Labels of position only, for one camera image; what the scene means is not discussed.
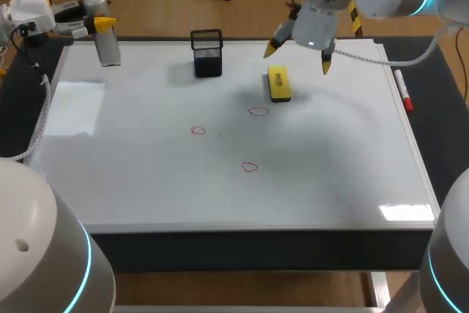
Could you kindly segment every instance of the marker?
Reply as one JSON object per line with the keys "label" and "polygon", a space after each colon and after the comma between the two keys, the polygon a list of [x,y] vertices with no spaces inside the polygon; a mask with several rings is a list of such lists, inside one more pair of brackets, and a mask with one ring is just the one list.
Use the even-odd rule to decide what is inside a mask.
{"label": "marker", "polygon": [[402,102],[404,102],[405,111],[409,114],[413,112],[413,104],[410,99],[409,92],[407,91],[407,87],[405,86],[401,70],[395,70],[394,75],[396,76],[397,87],[401,93]]}

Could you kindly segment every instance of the white cable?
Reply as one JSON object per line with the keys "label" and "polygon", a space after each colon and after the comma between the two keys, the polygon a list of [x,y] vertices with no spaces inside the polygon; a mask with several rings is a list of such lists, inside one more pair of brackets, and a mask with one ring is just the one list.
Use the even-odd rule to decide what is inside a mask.
{"label": "white cable", "polygon": [[3,67],[5,61],[5,54],[7,53],[8,47],[5,45],[0,47],[0,67]]}
{"label": "white cable", "polygon": [[47,77],[46,74],[43,75],[43,81],[41,82],[41,85],[44,85],[45,87],[44,114],[43,114],[43,121],[41,123],[41,127],[39,129],[39,133],[37,134],[36,139],[34,140],[33,144],[25,152],[19,155],[16,155],[14,157],[2,158],[2,159],[6,159],[8,161],[19,161],[20,159],[27,157],[34,151],[34,149],[39,144],[41,138],[43,137],[45,124],[47,123],[47,118],[49,115],[49,109],[51,108],[51,100],[52,100],[51,84],[49,84],[49,77]]}
{"label": "white cable", "polygon": [[460,25],[458,23],[447,23],[447,24],[445,24],[440,29],[440,31],[438,31],[438,33],[433,37],[433,40],[430,43],[428,49],[425,51],[425,53],[420,55],[417,59],[410,60],[408,62],[388,62],[388,61],[383,61],[383,60],[370,59],[370,58],[366,58],[365,56],[360,56],[360,55],[356,55],[356,54],[347,53],[346,51],[342,51],[342,50],[338,49],[337,47],[336,47],[334,53],[345,55],[345,56],[348,56],[349,58],[361,60],[362,62],[371,62],[373,64],[389,65],[389,66],[400,66],[400,67],[412,66],[412,65],[418,64],[419,62],[424,61],[428,57],[428,55],[430,55],[433,52],[433,50],[435,49],[435,47],[438,44],[438,40],[440,39],[440,37],[446,32],[446,30],[448,30],[452,26],[460,26]]}

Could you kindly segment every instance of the black cable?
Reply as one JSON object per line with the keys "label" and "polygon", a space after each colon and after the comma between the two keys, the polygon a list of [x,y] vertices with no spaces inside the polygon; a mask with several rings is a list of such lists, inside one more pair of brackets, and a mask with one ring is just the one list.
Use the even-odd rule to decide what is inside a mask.
{"label": "black cable", "polygon": [[31,27],[28,27],[28,26],[33,26],[33,25],[25,25],[25,24],[23,24],[23,25],[16,26],[16,27],[13,29],[13,31],[12,31],[12,33],[11,33],[11,35],[10,35],[10,42],[13,44],[13,47],[15,47],[16,52],[17,52],[18,54],[20,54],[20,56],[22,56],[22,57],[26,60],[26,62],[27,62],[29,65],[31,65],[31,67],[32,67],[33,69],[35,69],[35,70],[37,71],[37,73],[42,77],[42,76],[44,75],[44,72],[41,70],[40,66],[39,66],[36,62],[34,62],[34,60],[30,57],[30,55],[29,55],[26,51],[23,51],[21,48],[19,48],[18,45],[17,45],[16,42],[15,42],[15,33],[16,33],[16,32],[20,32],[20,34],[23,35],[22,32],[25,32],[25,33],[27,34],[27,31],[28,31],[29,29],[31,29],[31,30],[34,30],[34,29],[35,29],[35,25],[34,25],[34,29],[31,28]]}
{"label": "black cable", "polygon": [[461,53],[459,52],[459,35],[461,34],[462,30],[464,27],[461,27],[459,31],[456,34],[456,40],[454,41],[454,44],[456,46],[456,52],[457,56],[459,57],[459,60],[461,61],[461,66],[462,70],[464,71],[464,100],[468,99],[468,72],[466,71],[466,65],[464,64],[464,60],[462,59]]}

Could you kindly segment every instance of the cable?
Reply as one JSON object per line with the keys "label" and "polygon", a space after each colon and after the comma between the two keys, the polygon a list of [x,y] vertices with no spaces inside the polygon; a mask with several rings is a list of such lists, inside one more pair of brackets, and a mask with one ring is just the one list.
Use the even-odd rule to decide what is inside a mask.
{"label": "cable", "polygon": [[464,72],[464,100],[468,99],[468,72],[466,71],[466,65],[462,59],[461,52],[459,51],[459,35],[461,34],[464,27],[461,27],[456,33],[456,39],[454,40],[454,45],[456,46],[457,56],[461,61],[462,71]]}
{"label": "cable", "polygon": [[0,67],[3,67],[5,61],[5,54],[7,53],[8,47],[5,45],[0,47]]}
{"label": "cable", "polygon": [[371,62],[372,64],[389,65],[389,66],[402,66],[402,67],[404,67],[404,66],[413,66],[413,65],[418,64],[419,62],[424,61],[428,57],[428,55],[430,55],[433,52],[433,50],[435,49],[435,47],[438,44],[438,40],[440,39],[440,37],[446,32],[447,29],[449,29],[452,26],[454,26],[454,23],[447,23],[446,25],[444,25],[440,29],[440,31],[438,31],[438,33],[433,37],[433,40],[430,43],[428,49],[425,51],[425,53],[420,55],[417,59],[410,60],[408,62],[388,62],[388,61],[385,61],[385,60],[370,59],[370,58],[366,58],[364,56],[347,53],[346,51],[342,51],[342,50],[337,49],[337,48],[334,51],[334,53],[345,55],[345,56],[348,56],[349,58],[361,60],[362,62]]}
{"label": "cable", "polygon": [[14,157],[8,157],[8,158],[1,158],[1,159],[6,159],[8,161],[19,161],[20,159],[24,159],[25,157],[27,157],[28,155],[30,155],[34,149],[37,147],[37,145],[39,144],[41,138],[43,137],[43,134],[44,134],[44,130],[45,130],[45,124],[47,123],[47,118],[49,116],[49,110],[51,108],[51,101],[52,101],[52,94],[51,94],[51,85],[49,84],[49,78],[47,77],[47,75],[41,70],[40,66],[38,63],[34,62],[31,57],[26,54],[24,51],[22,51],[15,43],[15,39],[13,38],[13,36],[15,35],[15,33],[17,31],[21,31],[20,27],[16,27],[11,36],[10,36],[10,39],[12,41],[12,44],[13,46],[16,48],[16,50],[18,51],[18,53],[26,59],[26,61],[29,63],[29,64],[33,64],[32,67],[34,68],[34,70],[36,70],[40,75],[41,75],[41,78],[42,78],[42,81],[41,81],[41,85],[44,85],[45,87],[45,102],[44,102],[44,112],[43,112],[43,121],[41,123],[41,127],[39,129],[39,132],[37,133],[37,137],[36,139],[34,140],[34,142],[31,144],[31,146],[25,151],[25,152],[22,152],[21,154],[19,155],[15,155]]}

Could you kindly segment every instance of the yellow black tape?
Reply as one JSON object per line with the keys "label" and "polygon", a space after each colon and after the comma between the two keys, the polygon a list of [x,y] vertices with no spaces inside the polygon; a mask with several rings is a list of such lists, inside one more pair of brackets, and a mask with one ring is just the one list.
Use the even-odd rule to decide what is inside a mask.
{"label": "yellow black tape", "polygon": [[355,32],[355,37],[362,37],[363,31],[361,29],[361,21],[360,17],[358,16],[357,7],[355,6],[355,2],[353,0],[349,4],[349,13],[350,18],[352,18],[353,31]]}

